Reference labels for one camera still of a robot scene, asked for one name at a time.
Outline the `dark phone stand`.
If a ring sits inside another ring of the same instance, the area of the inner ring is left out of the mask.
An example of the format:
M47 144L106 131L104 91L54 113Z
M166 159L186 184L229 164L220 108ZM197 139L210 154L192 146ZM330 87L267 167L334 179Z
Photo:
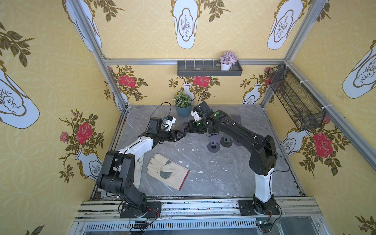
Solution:
M233 145L233 140L231 138L228 138L228 137L222 137L220 139L220 144L223 147L230 148Z

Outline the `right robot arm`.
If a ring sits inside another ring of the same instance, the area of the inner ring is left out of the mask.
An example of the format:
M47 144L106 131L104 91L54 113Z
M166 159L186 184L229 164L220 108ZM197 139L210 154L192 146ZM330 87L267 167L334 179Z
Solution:
M271 174L278 159L273 137L262 136L234 121L221 110L208 113L196 107L191 111L188 132L191 133L224 133L239 142L250 152L249 166L255 173L256 189L254 202L266 208L272 203Z

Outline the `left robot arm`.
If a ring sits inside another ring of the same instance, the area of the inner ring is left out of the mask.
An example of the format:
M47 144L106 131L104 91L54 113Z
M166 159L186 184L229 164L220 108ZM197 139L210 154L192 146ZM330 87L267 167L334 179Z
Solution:
M172 129L175 122L173 116L152 117L146 131L136 141L119 151L110 150L105 155L97 186L118 196L124 202L123 208L135 216L143 216L147 210L146 195L134 185L135 162L156 145L177 142L185 137L185 133Z

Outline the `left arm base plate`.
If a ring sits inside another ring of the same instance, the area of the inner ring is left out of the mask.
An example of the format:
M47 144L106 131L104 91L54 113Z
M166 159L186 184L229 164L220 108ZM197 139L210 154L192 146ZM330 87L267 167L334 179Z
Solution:
M126 202L122 204L120 218L154 218L160 217L162 203L160 201L147 201L140 208L131 206Z

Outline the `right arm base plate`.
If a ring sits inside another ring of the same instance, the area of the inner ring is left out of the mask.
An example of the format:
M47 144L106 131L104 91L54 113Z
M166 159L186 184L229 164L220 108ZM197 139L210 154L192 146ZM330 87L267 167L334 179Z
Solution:
M236 204L236 208L240 211L242 216L246 215L280 215L280 209L278 204L273 198L270 198L267 202L262 202L255 198L254 200L239 200Z

